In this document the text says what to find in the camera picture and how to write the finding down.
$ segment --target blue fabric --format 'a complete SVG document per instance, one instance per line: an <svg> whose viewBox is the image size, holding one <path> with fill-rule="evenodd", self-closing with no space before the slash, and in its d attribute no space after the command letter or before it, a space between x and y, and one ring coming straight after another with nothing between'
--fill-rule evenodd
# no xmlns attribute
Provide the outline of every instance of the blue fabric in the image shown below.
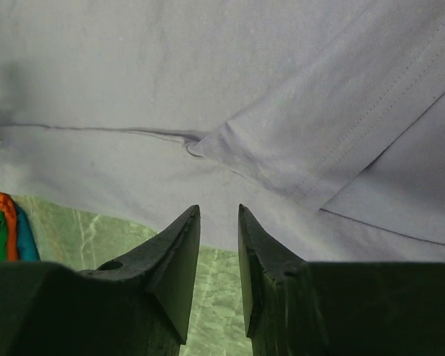
<svg viewBox="0 0 445 356"><path fill-rule="evenodd" d="M36 249L33 232L31 232L30 223L26 213L16 203L16 216L18 217L18 239L16 247L18 249L19 259L21 261L39 261L38 250Z"/></svg>

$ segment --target gray cloth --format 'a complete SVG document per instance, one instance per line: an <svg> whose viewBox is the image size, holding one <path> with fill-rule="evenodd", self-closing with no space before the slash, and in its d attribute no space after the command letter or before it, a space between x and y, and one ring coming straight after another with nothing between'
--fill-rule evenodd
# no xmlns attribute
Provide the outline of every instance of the gray cloth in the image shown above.
<svg viewBox="0 0 445 356"><path fill-rule="evenodd" d="M233 251L243 203L307 260L445 260L444 210L423 193L440 176L388 198L436 157L400 169L417 141L437 147L417 128L445 126L445 0L27 0L0 14L29 90L0 116L0 190L157 229L197 203L202 243ZM367 172L383 199L363 194ZM418 233L425 216L435 238Z"/></svg>

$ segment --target orange strip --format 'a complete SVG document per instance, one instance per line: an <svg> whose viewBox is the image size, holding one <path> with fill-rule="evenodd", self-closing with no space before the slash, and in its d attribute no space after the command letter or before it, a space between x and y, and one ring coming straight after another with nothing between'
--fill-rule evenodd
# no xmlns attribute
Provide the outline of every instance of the orange strip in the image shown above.
<svg viewBox="0 0 445 356"><path fill-rule="evenodd" d="M0 210L3 211L7 221L8 239L7 239L7 260L17 261L18 250L16 249L16 211L13 206L11 198L3 193L0 193Z"/></svg>

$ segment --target screw hole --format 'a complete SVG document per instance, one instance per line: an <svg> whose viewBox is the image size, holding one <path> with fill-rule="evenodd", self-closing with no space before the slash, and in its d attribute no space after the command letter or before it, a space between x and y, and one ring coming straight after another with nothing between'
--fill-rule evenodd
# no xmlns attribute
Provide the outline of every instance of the screw hole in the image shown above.
<svg viewBox="0 0 445 356"><path fill-rule="evenodd" d="M102 266L99 267L100 271L112 271L113 269L119 269L122 267L123 264L119 261L109 261L104 263Z"/></svg>

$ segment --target green marbled tabletop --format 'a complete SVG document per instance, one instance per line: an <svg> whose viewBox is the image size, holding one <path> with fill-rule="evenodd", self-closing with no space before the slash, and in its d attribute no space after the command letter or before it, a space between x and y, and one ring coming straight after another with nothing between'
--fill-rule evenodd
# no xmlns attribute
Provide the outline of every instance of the green marbled tabletop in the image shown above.
<svg viewBox="0 0 445 356"><path fill-rule="evenodd" d="M63 208L37 197L13 199L28 215L41 258L76 270L94 269L155 235L138 223ZM252 355L241 297L237 254L201 246L188 342L180 355Z"/></svg>

